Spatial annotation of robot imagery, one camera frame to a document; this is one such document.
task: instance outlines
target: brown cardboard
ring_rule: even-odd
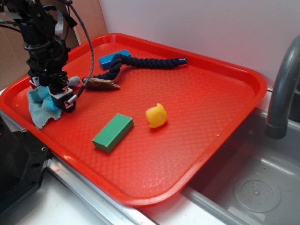
[[[65,5],[61,2],[53,0],[42,0],[41,2],[42,4],[56,5],[66,11]],[[77,0],[74,7],[83,21],[86,24],[90,23],[87,27],[91,38],[106,33],[106,27],[98,0]],[[54,18],[56,17],[55,12],[51,11],[51,14],[53,14]],[[101,24],[99,29],[99,25],[95,25],[95,18],[97,19],[97,23]],[[0,13],[0,19],[11,20],[2,13]],[[80,35],[77,36],[85,41],[86,39],[84,39],[84,33],[80,24],[76,26],[76,29],[80,33]],[[75,30],[69,29],[66,43],[71,49],[78,45],[79,42],[76,37]],[[27,74],[29,66],[26,64],[26,60],[28,58],[29,54],[23,48],[23,39],[21,34],[16,31],[0,27],[0,90]]]

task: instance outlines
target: blue block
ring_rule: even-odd
[[[113,54],[110,54],[110,55],[107,55],[107,56],[103,56],[103,57],[100,57],[99,58],[99,63],[100,63],[100,66],[102,67],[103,70],[106,70],[106,69],[109,69],[110,66],[111,66],[111,62],[113,60],[113,57],[116,55],[116,54],[122,54],[122,55],[125,55],[125,56],[131,56],[129,51],[127,51],[126,49],[122,50],[122,51],[119,51],[119,52],[115,52]]]

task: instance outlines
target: white wall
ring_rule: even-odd
[[[107,31],[254,69],[272,87],[300,34],[299,0],[99,0]]]

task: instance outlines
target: toy duck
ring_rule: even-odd
[[[157,128],[167,121],[167,112],[160,103],[157,103],[157,106],[146,111],[146,117],[149,122],[149,127]]]

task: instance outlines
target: blue toy brick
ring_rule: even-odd
[[[107,55],[107,56],[103,56],[103,57],[100,57],[99,58],[99,63],[100,63],[100,66],[102,67],[103,70],[107,70],[110,68],[111,66],[111,62],[113,60],[113,57],[116,55],[116,54],[122,54],[122,55],[125,55],[125,56],[131,56],[129,51],[127,51],[126,49],[122,50],[122,51],[119,51],[119,52],[115,52],[113,54],[110,54],[110,55]]]
[[[133,127],[132,118],[117,114],[93,139],[96,148],[111,152]]]

